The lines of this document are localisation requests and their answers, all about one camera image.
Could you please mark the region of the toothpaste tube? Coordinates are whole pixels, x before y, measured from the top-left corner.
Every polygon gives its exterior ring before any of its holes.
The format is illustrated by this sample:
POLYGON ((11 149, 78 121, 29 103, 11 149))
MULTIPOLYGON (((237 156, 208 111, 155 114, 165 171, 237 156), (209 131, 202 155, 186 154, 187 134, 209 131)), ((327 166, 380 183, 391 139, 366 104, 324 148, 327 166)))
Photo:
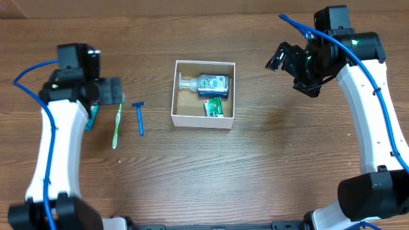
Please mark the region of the toothpaste tube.
POLYGON ((92 131, 93 124, 96 120, 96 115, 98 114, 100 106, 99 105, 92 105, 91 106, 91 117, 88 119, 88 122, 86 126, 84 127, 84 130, 87 132, 92 131))

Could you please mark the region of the green toothbrush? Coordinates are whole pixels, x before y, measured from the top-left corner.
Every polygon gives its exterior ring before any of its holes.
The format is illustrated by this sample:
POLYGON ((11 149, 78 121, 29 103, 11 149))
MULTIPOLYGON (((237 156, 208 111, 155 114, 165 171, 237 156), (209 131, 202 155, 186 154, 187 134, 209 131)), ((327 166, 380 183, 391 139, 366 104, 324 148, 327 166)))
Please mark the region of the green toothbrush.
POLYGON ((119 105, 118 112, 116 114, 116 121, 115 121, 115 129, 114 129, 114 135, 112 138, 112 148, 115 150, 118 145, 118 134, 119 134, 119 126, 121 123, 121 113, 122 113, 122 108, 123 108, 123 103, 125 101, 125 94, 122 94, 122 102, 119 105))

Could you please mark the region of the blue disposable razor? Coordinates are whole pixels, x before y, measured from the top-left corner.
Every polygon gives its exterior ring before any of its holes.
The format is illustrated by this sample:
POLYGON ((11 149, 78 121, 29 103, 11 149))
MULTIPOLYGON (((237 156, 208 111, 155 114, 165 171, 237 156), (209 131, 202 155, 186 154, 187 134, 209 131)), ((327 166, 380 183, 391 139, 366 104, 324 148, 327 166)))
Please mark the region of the blue disposable razor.
POLYGON ((144 102, 137 102, 137 103, 132 104, 132 107, 135 107, 136 111, 137 111, 137 120, 138 120, 138 125, 139 125, 139 134, 140 134, 140 136, 144 135, 143 119, 142 119, 142 114, 141 114, 141 107, 142 106, 144 106, 144 102))

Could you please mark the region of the clear pump bottle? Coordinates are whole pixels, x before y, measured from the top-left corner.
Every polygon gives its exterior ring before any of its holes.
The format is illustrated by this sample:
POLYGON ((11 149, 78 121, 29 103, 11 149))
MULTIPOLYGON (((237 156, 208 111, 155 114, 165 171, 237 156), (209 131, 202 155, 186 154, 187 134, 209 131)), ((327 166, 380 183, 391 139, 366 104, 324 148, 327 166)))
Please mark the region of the clear pump bottle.
POLYGON ((229 95, 229 75, 200 73, 198 77, 190 80, 183 80, 181 72, 178 73, 178 88, 189 89, 196 92, 202 98, 228 98, 229 95))

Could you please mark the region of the green soap packet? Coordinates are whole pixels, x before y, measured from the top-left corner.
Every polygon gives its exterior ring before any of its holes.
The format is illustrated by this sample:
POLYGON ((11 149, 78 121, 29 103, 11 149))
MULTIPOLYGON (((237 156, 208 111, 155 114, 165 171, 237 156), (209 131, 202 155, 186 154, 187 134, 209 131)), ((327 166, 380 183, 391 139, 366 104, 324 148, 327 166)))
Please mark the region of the green soap packet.
POLYGON ((207 117, 223 118, 222 100, 220 97, 204 100, 204 109, 207 117))

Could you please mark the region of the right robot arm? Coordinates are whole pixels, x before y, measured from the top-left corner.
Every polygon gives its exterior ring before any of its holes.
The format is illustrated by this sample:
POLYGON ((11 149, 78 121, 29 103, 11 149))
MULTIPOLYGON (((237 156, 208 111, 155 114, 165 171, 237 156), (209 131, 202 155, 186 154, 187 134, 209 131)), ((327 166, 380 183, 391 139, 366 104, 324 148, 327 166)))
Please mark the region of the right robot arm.
POLYGON ((294 88, 317 97, 335 79, 345 94, 360 149, 360 175, 343 180, 337 199, 305 215, 302 229, 357 229, 408 213, 408 144, 387 85, 386 55, 369 33, 308 33, 301 48, 282 42, 267 62, 284 70, 294 88))

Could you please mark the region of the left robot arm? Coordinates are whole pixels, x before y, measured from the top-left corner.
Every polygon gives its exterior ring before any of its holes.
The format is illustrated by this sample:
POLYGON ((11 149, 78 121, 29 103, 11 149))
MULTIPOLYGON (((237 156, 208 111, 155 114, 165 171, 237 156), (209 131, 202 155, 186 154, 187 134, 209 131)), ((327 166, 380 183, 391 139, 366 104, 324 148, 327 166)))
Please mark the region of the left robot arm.
POLYGON ((117 77, 49 81, 35 99, 42 109, 42 136, 24 204, 9 208, 13 229, 127 229, 123 217, 102 218, 79 189, 82 136, 91 105, 120 104, 117 77))

